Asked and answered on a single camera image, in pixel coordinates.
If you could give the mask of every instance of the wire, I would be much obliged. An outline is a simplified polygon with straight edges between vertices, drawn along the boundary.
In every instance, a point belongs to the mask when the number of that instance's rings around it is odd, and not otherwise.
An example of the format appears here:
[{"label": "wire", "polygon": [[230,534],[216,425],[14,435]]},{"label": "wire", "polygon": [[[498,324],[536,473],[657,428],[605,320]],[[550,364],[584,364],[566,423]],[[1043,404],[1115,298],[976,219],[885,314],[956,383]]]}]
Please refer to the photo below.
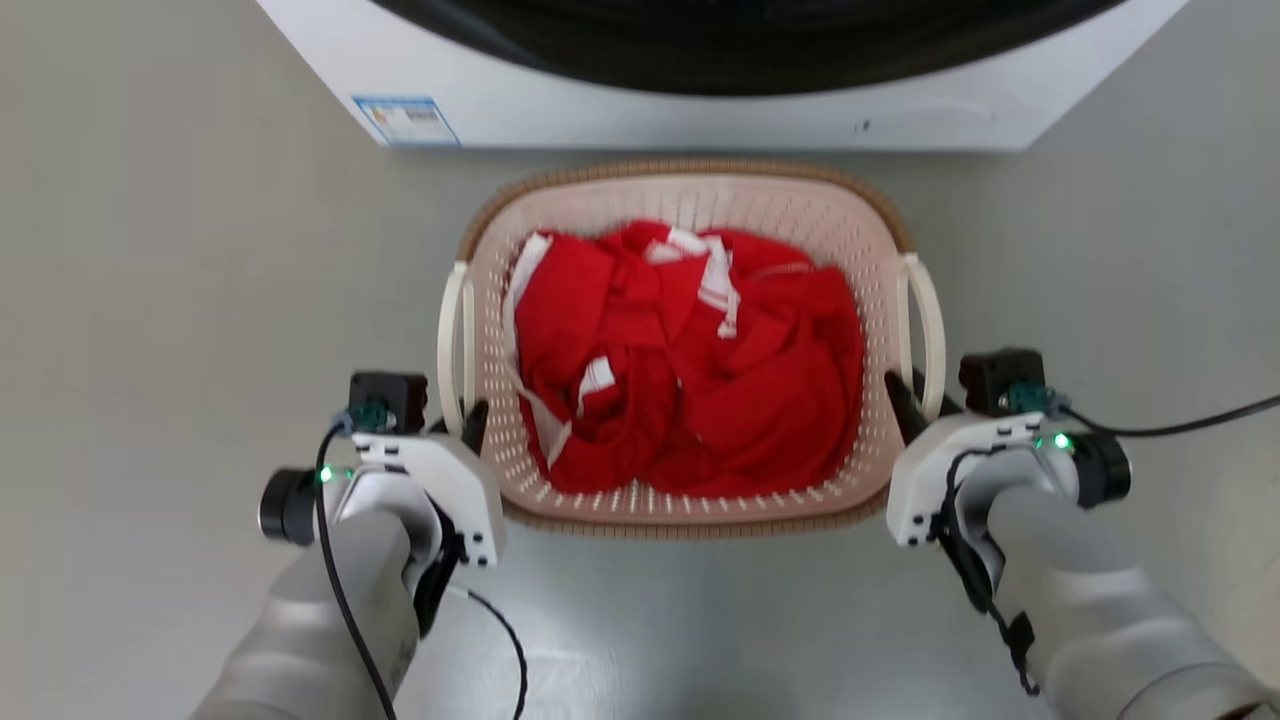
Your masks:
[{"label": "wire", "polygon": [[[325,433],[324,441],[320,442],[320,450],[316,452],[316,483],[320,483],[320,471],[324,470],[324,459],[329,452],[329,443],[344,429],[346,423],[335,423]],[[347,632],[351,633],[351,642],[356,644],[356,651],[360,653],[360,660],[365,664],[369,679],[374,682],[374,689],[378,691],[378,701],[383,705],[383,714],[387,715],[387,720],[396,720],[392,696],[387,692],[383,675],[378,671],[378,665],[374,662],[372,653],[369,652],[369,646],[365,644],[365,637],[360,634],[360,628],[356,626],[356,618],[351,614],[347,593],[342,591],[342,582],[338,580],[338,568],[333,562],[333,546],[329,542],[329,520],[325,518],[324,487],[316,488],[316,525],[320,528],[320,552],[324,555],[324,568],[329,573],[329,585],[333,588],[333,598],[338,602],[338,611],[342,612],[342,620],[347,624]]]},{"label": "wire", "polygon": [[[1009,448],[1004,446],[996,446],[992,447],[991,450],[966,450],[960,455],[956,455],[955,460],[951,461],[951,468],[947,470],[947,487],[946,487],[946,495],[943,496],[942,501],[943,519],[947,525],[947,532],[951,533],[951,537],[955,538],[956,541],[956,562],[957,562],[956,570],[959,570],[961,575],[968,578],[968,583],[965,583],[966,585],[972,583],[974,584],[975,588],[982,587],[978,583],[982,582],[984,571],[978,570],[977,562],[974,562],[974,559],[969,555],[970,548],[965,543],[964,536],[960,533],[960,516],[956,511],[956,474],[960,471],[960,462],[964,461],[965,457],[970,457],[974,455],[989,457],[992,455],[998,455],[1007,450]],[[992,588],[992,591],[986,594],[982,592],[978,593],[978,596],[982,598],[983,610],[988,615],[991,615],[992,620],[996,621],[996,629],[1000,630],[1000,639],[1004,641],[1005,647],[1009,648],[1009,656],[1014,661],[1014,669],[1018,670],[1018,680],[1023,685],[1023,692],[1025,692],[1029,697],[1036,697],[1041,694],[1039,685],[1032,683],[1032,679],[1027,671],[1027,656],[1025,653],[1020,655],[1019,651],[1014,647],[1014,641],[1009,630],[1009,624],[1005,621],[1005,616],[1001,615],[1000,609],[996,607],[996,600],[993,597],[993,593],[995,588]]]},{"label": "wire", "polygon": [[1093,420],[1080,415],[1075,410],[1068,407],[1066,414],[1075,418],[1091,430],[1112,436],[1112,437],[1167,437],[1176,436],[1180,433],[1189,433],[1192,430],[1202,430],[1204,428],[1212,428],[1213,425],[1221,425],[1222,423],[1230,423],[1231,420],[1239,420],[1240,418],[1248,418],[1249,415],[1256,415],[1265,410],[1271,410],[1272,407],[1280,406],[1280,395],[1268,397],[1266,400],[1260,400],[1252,405],[1245,405],[1244,407],[1236,407],[1235,410],[1228,410],[1226,413],[1219,413],[1217,415],[1210,415],[1208,418],[1202,418],[1199,420],[1192,420],[1190,423],[1181,423],[1179,425],[1166,425],[1164,428],[1138,428],[1138,429],[1121,429],[1111,428],[1094,423]]},{"label": "wire", "polygon": [[525,661],[525,646],[520,644],[520,637],[516,635],[516,629],[511,626],[511,623],[503,618],[502,612],[493,606],[492,602],[481,597],[475,591],[467,588],[460,588],[457,585],[449,585],[445,588],[449,594],[456,594],[458,597],[467,597],[479,602],[490,615],[494,616],[502,626],[507,630],[507,637],[511,638],[512,647],[516,648],[516,660],[520,661],[520,696],[516,698],[516,714],[512,716],[513,720],[520,720],[520,716],[525,714],[525,694],[529,693],[529,662]]}]

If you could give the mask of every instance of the red garment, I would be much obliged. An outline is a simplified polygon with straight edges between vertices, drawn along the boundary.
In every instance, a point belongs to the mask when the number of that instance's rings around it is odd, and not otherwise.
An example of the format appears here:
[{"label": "red garment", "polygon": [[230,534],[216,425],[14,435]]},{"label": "red garment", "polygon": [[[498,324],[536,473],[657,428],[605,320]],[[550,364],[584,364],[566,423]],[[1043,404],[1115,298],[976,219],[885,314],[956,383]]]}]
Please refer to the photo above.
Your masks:
[{"label": "red garment", "polygon": [[[731,252],[740,300],[726,310],[724,288],[704,283],[710,255],[652,264],[675,232],[636,222],[594,242],[541,233],[550,247],[515,309],[518,370],[572,428],[549,466],[530,433],[544,474],[562,492],[640,478],[696,497],[829,478],[861,410],[864,342],[844,275],[787,245],[708,231]],[[616,382],[580,397],[598,357]],[[522,411],[532,428],[526,401]]]}]

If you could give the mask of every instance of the laundry basket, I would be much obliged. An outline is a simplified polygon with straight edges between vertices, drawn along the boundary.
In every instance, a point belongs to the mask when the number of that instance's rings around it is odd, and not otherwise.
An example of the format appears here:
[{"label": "laundry basket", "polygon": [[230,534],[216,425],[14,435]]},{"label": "laundry basket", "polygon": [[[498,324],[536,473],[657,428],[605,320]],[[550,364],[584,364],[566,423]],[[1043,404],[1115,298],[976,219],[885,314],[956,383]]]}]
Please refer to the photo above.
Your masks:
[{"label": "laundry basket", "polygon": [[[502,301],[521,242],[552,228],[593,237],[632,219],[701,232],[741,228],[794,245],[849,279],[867,341],[858,439],[837,474],[805,491],[745,498],[666,495],[636,480],[607,493],[561,493],[529,452],[520,401],[503,370]],[[458,434],[457,400],[490,404],[483,457],[498,473],[507,516],[541,529],[621,537],[737,537],[854,523],[884,505],[902,450],[884,389],[886,370],[911,378],[908,292],[924,331],[923,407],[942,402],[946,350],[929,275],[890,202],[833,170],[771,161],[667,160],[566,170],[498,193],[462,240],[445,284],[438,384],[445,424]],[[462,348],[457,352],[461,311]],[[462,387],[454,364],[461,355]]]}]

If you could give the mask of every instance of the white washing machine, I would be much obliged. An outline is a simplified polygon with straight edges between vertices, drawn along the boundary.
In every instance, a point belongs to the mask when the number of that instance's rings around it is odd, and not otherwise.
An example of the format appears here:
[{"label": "white washing machine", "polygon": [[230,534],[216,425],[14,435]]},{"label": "white washing machine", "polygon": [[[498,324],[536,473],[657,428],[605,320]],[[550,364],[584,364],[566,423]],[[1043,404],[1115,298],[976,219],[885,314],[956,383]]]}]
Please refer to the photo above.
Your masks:
[{"label": "white washing machine", "polygon": [[1021,150],[1187,0],[259,0],[381,145]]}]

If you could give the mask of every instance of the floor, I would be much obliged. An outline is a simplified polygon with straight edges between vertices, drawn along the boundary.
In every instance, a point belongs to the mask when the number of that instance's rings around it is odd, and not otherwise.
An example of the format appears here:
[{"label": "floor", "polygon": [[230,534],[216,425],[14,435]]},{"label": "floor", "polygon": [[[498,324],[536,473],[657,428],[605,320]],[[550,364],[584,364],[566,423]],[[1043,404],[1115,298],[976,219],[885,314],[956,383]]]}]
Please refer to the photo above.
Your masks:
[{"label": "floor", "polygon": [[[952,363],[1043,350],[1116,424],[1280,387],[1280,4],[1192,3],[1033,150],[828,155],[902,209]],[[0,715],[178,717],[294,552],[253,512],[351,369],[430,368],[471,214],[600,155],[378,150],[252,0],[0,10]],[[1130,445],[1101,510],[1280,683],[1280,414]],[[879,521],[769,541],[511,529],[492,596],[527,717],[1044,717],[946,560]],[[398,707],[509,715],[498,626],[447,600]]]}]

